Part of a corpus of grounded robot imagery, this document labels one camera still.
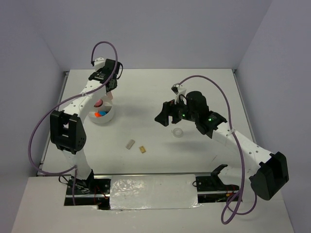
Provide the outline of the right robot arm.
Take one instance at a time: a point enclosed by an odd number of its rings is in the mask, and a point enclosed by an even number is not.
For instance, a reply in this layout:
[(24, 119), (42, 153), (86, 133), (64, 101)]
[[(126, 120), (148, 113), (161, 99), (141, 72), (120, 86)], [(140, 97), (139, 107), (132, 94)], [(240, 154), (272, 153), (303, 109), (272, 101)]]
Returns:
[(270, 200), (288, 181), (287, 158), (281, 152), (272, 153), (230, 127), (219, 113), (211, 111), (206, 98), (199, 91), (166, 101), (155, 121), (163, 126), (176, 124), (181, 120), (194, 122), (196, 129), (233, 153), (242, 155), (244, 166), (251, 170), (248, 179), (251, 188), (263, 200)]

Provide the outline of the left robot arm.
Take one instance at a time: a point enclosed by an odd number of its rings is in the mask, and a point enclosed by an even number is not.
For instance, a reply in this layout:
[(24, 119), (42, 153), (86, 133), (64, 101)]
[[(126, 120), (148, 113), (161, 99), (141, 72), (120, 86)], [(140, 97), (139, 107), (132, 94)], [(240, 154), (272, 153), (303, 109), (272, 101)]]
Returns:
[(50, 114), (51, 142), (63, 152), (70, 166), (74, 186), (83, 193), (95, 189), (94, 172), (87, 163), (84, 153), (86, 132), (83, 122), (94, 105), (117, 87), (119, 70), (123, 64), (102, 57), (92, 62), (95, 71), (88, 77), (79, 97), (71, 100), (63, 110)]

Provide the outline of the pink eraser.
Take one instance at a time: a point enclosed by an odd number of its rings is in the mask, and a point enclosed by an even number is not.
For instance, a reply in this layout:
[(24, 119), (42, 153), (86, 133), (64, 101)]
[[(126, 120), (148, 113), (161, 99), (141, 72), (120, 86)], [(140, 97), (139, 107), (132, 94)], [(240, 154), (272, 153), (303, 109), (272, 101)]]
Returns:
[(110, 100), (113, 99), (113, 95), (112, 95), (112, 92), (111, 92), (111, 91), (107, 92), (106, 95), (107, 95), (107, 97), (108, 97)]

